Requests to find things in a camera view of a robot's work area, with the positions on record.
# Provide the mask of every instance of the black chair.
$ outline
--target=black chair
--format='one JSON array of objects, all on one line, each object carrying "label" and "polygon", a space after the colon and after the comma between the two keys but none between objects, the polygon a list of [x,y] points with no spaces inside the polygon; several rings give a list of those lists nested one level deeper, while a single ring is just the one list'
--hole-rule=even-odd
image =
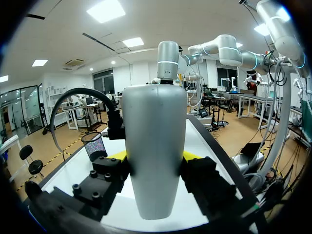
[{"label": "black chair", "polygon": [[224,121],[224,111],[226,110],[227,112],[232,111],[232,105],[233,105],[233,100],[230,99],[228,100],[225,104],[219,105],[219,108],[223,110],[223,115],[222,115],[222,121],[219,122],[219,126],[226,126],[229,124],[229,122]]},{"label": "black chair", "polygon": [[[19,152],[19,157],[21,158],[21,160],[25,160],[27,159],[28,157],[30,157],[30,155],[32,154],[33,152],[33,148],[30,146],[30,145],[26,145],[24,146],[20,152]],[[41,170],[43,168],[43,163],[41,160],[35,160],[35,161],[32,161],[28,167],[28,171],[30,174],[32,174],[33,176],[37,177],[37,174],[40,175],[40,177],[43,179],[44,176],[43,174],[41,173]]]}]

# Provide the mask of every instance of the white pipe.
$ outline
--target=white pipe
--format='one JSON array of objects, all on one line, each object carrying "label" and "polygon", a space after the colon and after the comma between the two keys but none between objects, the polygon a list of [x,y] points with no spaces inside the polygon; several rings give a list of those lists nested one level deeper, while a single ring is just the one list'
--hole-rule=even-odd
[{"label": "white pipe", "polygon": [[283,93],[287,95],[283,95],[283,104],[281,108],[281,119],[278,126],[278,132],[275,137],[274,144],[270,150],[270,153],[268,155],[268,158],[266,162],[264,163],[262,169],[258,172],[263,178],[265,178],[268,171],[271,169],[278,152],[280,150],[281,145],[283,144],[283,141],[287,134],[288,129],[288,121],[289,121],[289,114],[290,114],[290,108],[291,108],[291,76],[290,72],[287,68],[283,68],[285,71],[285,83],[283,85]]}]

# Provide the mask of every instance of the lab equipment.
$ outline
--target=lab equipment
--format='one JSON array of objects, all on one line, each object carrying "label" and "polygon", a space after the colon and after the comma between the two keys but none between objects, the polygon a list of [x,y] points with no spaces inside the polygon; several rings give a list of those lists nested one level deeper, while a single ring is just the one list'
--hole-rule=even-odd
[{"label": "lab equipment", "polygon": [[86,103],[87,103],[87,105],[93,104],[92,97],[86,97]]}]

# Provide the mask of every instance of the white tabletop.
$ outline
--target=white tabletop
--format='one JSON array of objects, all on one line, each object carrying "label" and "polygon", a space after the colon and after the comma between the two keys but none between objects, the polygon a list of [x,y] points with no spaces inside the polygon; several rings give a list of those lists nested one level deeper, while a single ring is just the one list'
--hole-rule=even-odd
[{"label": "white tabletop", "polygon": [[[102,139],[109,156],[125,150],[124,140]],[[228,183],[234,184],[218,157],[189,120],[187,120],[186,123],[184,150],[201,157],[209,156],[217,163],[216,169],[220,172],[220,175],[225,178]],[[65,193],[73,196],[72,185],[80,184],[92,169],[92,164],[88,155],[85,149],[82,148],[51,177],[43,186],[42,190],[52,192],[54,189],[53,187],[56,186]],[[238,189],[236,196],[239,199],[242,198]],[[159,220],[142,219],[138,213],[130,176],[126,179],[121,193],[116,194],[116,198],[108,214],[101,220],[101,223],[105,225],[142,232],[181,230],[202,225],[207,222],[206,216],[202,215],[194,196],[187,192],[181,178],[171,215],[168,218]]]}]

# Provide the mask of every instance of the black cable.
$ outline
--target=black cable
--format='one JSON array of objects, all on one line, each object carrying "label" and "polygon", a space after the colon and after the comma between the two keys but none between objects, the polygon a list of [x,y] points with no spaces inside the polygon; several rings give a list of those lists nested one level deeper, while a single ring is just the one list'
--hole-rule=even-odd
[{"label": "black cable", "polygon": [[[255,17],[254,17],[254,15],[252,14],[252,12],[248,9],[247,6],[245,6],[245,7],[246,7],[246,9],[249,11],[249,13],[251,14],[251,16],[253,17],[254,21],[255,21],[255,22],[257,23],[257,25],[259,26],[259,23],[258,23],[258,21],[255,19]],[[268,41],[267,41],[267,39],[265,38],[265,36],[263,36],[263,38],[264,38],[264,40],[265,40],[265,43],[266,43],[267,46],[268,46],[268,49],[271,50],[271,49],[270,49],[270,46],[269,46],[269,44],[268,44]]]},{"label": "black cable", "polygon": [[59,109],[59,106],[61,105],[61,103],[63,102],[63,100],[65,100],[66,98],[75,95],[75,94],[85,94],[85,95],[90,95],[90,96],[94,96],[95,98],[100,99],[101,101],[104,102],[104,104],[107,106],[107,108],[109,109],[109,113],[112,113],[115,110],[115,106],[113,105],[112,101],[106,97],[106,95],[104,95],[103,93],[101,93],[98,90],[94,90],[94,89],[86,89],[86,88],[75,88],[75,89],[71,89],[69,91],[67,91],[65,94],[63,94],[56,102],[52,113],[51,113],[51,119],[50,119],[50,130],[51,130],[51,134],[52,134],[52,138],[53,141],[56,145],[56,147],[60,150],[60,152],[63,152],[63,150],[60,148],[58,141],[56,139],[55,133],[54,133],[54,119],[55,119],[55,114],[57,112],[57,110]]}]

